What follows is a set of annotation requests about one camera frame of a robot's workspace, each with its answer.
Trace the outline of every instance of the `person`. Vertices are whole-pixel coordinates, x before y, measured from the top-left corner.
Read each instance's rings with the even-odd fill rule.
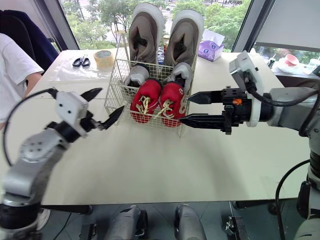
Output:
[[[11,109],[30,93],[43,72],[15,41],[0,33],[0,130]]]

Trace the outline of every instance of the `black cable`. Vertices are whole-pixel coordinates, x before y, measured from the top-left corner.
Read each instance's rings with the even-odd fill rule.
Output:
[[[317,110],[320,107],[320,79],[308,79],[308,80],[304,80],[302,82],[299,82],[298,84],[295,85],[295,87],[299,87],[304,84],[310,84],[310,83],[314,83],[314,85],[311,88],[313,88],[315,85],[317,85],[318,96],[317,96],[316,101],[313,105],[313,108],[311,109],[310,113],[308,114],[308,116],[306,117],[306,119],[304,120],[304,122],[302,123],[302,125],[299,129],[299,135],[301,137],[307,137],[307,134],[305,133],[306,128],[309,125],[309,123],[311,122],[311,120],[314,118],[314,116],[317,113]]]
[[[307,129],[308,125],[310,124],[310,122],[312,121],[312,119],[315,117],[318,109],[320,108],[320,80],[308,79],[308,80],[305,80],[303,82],[298,83],[297,86],[307,84],[307,83],[315,83],[317,85],[317,90],[312,91],[312,92],[308,93],[307,95],[300,97],[298,99],[292,100],[292,101],[275,101],[275,100],[271,100],[269,98],[266,98],[264,96],[261,96],[259,93],[257,93],[256,87],[254,84],[251,85],[249,88],[247,88],[247,90],[250,94],[252,94],[260,102],[265,103],[267,105],[275,106],[275,107],[291,107],[291,106],[297,105],[299,103],[302,103],[307,98],[317,94],[316,101],[315,101],[311,111],[309,112],[308,116],[303,121],[303,123],[299,129],[299,136],[307,137],[306,129]]]
[[[61,230],[58,232],[58,234],[57,235],[55,235],[55,237],[54,237],[54,239],[53,240],[56,240],[57,239],[57,237],[59,237],[59,235],[62,233],[62,231],[65,229],[65,227],[67,226],[67,224],[68,224],[68,221],[69,221],[69,219],[70,219],[70,217],[71,217],[71,212],[70,212],[70,214],[69,214],[69,216],[68,216],[68,218],[66,219],[66,221],[65,221],[65,223],[64,223],[64,225],[63,225],[63,227],[61,228]]]
[[[311,111],[309,112],[308,116],[306,117],[306,119],[304,120],[304,122],[302,123],[302,125],[299,129],[299,135],[301,137],[307,137],[306,129],[307,129],[309,123],[312,121],[312,119],[316,115],[316,113],[320,107],[320,83],[318,84],[317,93],[318,93],[318,96],[316,97],[316,101],[315,101]]]
[[[280,234],[280,239],[281,240],[286,240],[285,237],[285,231],[284,231],[284,225],[282,222],[282,216],[281,216],[281,208],[280,208],[280,202],[279,202],[279,193],[280,193],[280,189],[282,187],[282,185],[284,184],[285,180],[287,179],[287,177],[297,168],[310,163],[310,160],[305,160],[303,162],[300,162],[299,164],[295,165],[294,167],[292,167],[289,171],[286,172],[286,174],[281,178],[278,187],[276,188],[275,191],[275,211],[276,211],[276,216],[277,216],[277,220],[278,220],[278,226],[279,226],[279,234]]]
[[[270,106],[274,106],[274,107],[291,107],[291,106],[297,105],[299,103],[302,103],[304,100],[306,100],[306,99],[310,98],[311,96],[316,95],[318,93],[317,90],[314,90],[314,91],[309,92],[305,96],[299,97],[299,98],[292,100],[292,101],[276,101],[276,100],[272,100],[272,99],[266,98],[264,96],[261,96],[254,89],[251,89],[248,92],[250,94],[252,94],[252,96],[254,96],[256,99],[258,99],[260,102],[267,104],[267,105],[270,105]]]
[[[9,127],[9,124],[10,124],[10,119],[12,117],[12,115],[15,113],[15,111],[17,110],[17,108],[22,104],[24,103],[25,101],[37,96],[37,95],[40,95],[40,94],[44,94],[44,93],[49,93],[51,94],[54,98],[56,98],[56,93],[57,93],[57,90],[54,89],[54,88],[48,88],[48,89],[44,89],[44,90],[41,90],[41,91],[38,91],[38,92],[35,92],[29,96],[27,96],[26,98],[22,99],[21,101],[19,101],[15,106],[14,108],[11,110],[11,112],[9,113],[8,115],[8,118],[6,120],[6,123],[4,125],[4,129],[3,129],[3,134],[2,134],[2,147],[3,147],[3,153],[4,153],[4,157],[8,163],[8,165],[11,167],[12,166],[12,163],[10,161],[10,158],[9,158],[9,155],[8,155],[8,152],[7,152],[7,144],[6,144],[6,133],[7,133],[7,130],[8,130],[8,127]]]

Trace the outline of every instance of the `orange component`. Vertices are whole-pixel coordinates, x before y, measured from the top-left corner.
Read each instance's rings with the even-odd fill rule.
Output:
[[[242,99],[241,98],[235,98],[235,99],[233,99],[232,103],[234,105],[242,105]]]

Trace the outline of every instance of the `wire basket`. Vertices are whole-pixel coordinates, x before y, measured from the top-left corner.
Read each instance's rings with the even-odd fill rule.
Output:
[[[166,117],[158,114],[161,111],[161,107],[158,106],[154,113],[144,114],[146,123],[139,123],[134,120],[133,116],[142,114],[140,112],[131,111],[130,105],[135,97],[138,88],[131,87],[124,84],[125,80],[129,76],[131,68],[136,65],[137,61],[130,61],[129,58],[129,48],[127,47],[126,36],[122,35],[120,37],[118,48],[116,51],[116,56],[114,60],[114,65],[111,73],[109,87],[106,93],[104,107],[107,113],[110,115],[117,108],[124,106],[123,113],[119,118],[119,122],[130,122],[141,127],[152,127],[164,130],[175,130],[179,137],[182,136],[184,125],[176,119],[168,120]],[[150,78],[157,79],[160,84],[163,86],[165,84],[165,79],[171,74],[173,67],[165,66],[152,63],[143,63],[149,67],[149,76]],[[192,65],[192,75],[194,75],[194,66]],[[187,115],[189,111],[189,102],[186,102],[185,105],[185,114]]]

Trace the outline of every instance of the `scissors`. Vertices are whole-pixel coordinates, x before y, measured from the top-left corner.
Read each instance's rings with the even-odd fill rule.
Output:
[[[87,55],[84,55],[83,57],[79,57],[72,63],[72,66],[74,67],[88,67],[90,66],[90,60],[87,58]]]

